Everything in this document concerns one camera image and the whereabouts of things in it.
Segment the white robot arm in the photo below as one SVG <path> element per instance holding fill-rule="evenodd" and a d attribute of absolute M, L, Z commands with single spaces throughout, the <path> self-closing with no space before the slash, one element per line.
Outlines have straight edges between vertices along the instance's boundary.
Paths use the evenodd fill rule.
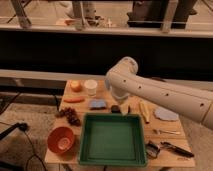
<path fill-rule="evenodd" d="M 112 97 L 123 103 L 136 95 L 213 130 L 213 92 L 137 76 L 138 64 L 122 58 L 106 73 Z"/>

